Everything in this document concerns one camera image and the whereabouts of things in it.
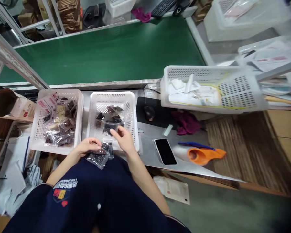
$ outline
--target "person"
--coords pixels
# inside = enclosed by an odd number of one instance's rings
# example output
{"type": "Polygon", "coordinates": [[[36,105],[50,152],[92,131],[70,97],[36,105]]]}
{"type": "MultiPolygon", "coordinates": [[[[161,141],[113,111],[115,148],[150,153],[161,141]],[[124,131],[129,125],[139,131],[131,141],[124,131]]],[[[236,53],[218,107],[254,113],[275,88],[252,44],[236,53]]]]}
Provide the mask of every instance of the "person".
{"type": "Polygon", "coordinates": [[[170,216],[131,133],[122,126],[110,133],[127,162],[116,156],[100,170],[84,156],[101,142],[84,139],[32,190],[3,232],[190,232],[170,216]]]}

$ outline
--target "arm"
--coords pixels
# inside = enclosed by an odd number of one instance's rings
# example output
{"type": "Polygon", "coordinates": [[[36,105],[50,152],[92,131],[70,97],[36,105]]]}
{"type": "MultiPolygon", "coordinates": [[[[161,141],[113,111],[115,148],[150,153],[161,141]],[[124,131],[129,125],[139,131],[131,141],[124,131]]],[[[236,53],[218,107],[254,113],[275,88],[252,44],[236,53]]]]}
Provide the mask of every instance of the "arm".
{"type": "Polygon", "coordinates": [[[66,172],[78,163],[81,157],[85,156],[89,150],[98,150],[101,148],[101,142],[97,138],[86,138],[77,145],[63,160],[63,162],[55,169],[46,181],[52,186],[66,174],[66,172]]]}
{"type": "Polygon", "coordinates": [[[134,147],[131,133],[122,126],[118,127],[118,132],[111,129],[110,133],[119,142],[121,149],[126,152],[127,163],[133,176],[133,180],[140,187],[140,189],[158,206],[163,214],[170,215],[169,207],[165,198],[150,176],[148,170],[146,169],[134,147]]]}

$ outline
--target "computer mouse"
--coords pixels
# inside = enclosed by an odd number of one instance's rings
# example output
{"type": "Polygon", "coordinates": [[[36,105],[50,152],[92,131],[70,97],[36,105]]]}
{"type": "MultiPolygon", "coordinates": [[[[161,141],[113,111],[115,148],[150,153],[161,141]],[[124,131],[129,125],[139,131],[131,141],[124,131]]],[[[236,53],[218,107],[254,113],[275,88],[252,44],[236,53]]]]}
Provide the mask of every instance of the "computer mouse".
{"type": "Polygon", "coordinates": [[[145,110],[145,118],[146,118],[148,121],[153,121],[154,118],[155,118],[155,111],[154,111],[154,108],[151,107],[151,106],[145,106],[145,107],[144,107],[144,110],[145,110]]]}

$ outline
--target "blue handle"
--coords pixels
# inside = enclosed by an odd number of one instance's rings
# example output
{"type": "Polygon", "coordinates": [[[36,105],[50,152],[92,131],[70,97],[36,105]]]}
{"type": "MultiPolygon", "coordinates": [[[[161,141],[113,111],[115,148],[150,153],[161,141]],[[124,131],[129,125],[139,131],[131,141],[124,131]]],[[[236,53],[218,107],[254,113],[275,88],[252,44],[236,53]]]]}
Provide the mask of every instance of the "blue handle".
{"type": "Polygon", "coordinates": [[[209,146],[205,146],[205,145],[199,144],[197,142],[178,142],[178,144],[184,145],[184,146],[194,146],[194,147],[197,147],[197,148],[208,148],[208,149],[216,151],[215,148],[212,148],[212,147],[209,147],[209,146]]]}

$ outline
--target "black mouse pad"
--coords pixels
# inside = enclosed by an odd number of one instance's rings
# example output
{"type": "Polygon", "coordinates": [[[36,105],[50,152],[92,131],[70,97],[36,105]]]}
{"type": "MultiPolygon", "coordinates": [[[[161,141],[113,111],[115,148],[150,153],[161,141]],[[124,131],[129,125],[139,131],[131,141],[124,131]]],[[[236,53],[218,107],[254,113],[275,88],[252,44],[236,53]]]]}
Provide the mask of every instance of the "black mouse pad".
{"type": "Polygon", "coordinates": [[[173,119],[171,112],[177,111],[175,108],[167,108],[161,106],[161,101],[152,98],[138,97],[137,100],[137,121],[167,128],[168,125],[173,125],[173,129],[177,128],[177,124],[173,119]],[[153,121],[147,121],[144,107],[151,106],[155,111],[155,118],[153,121]]]}

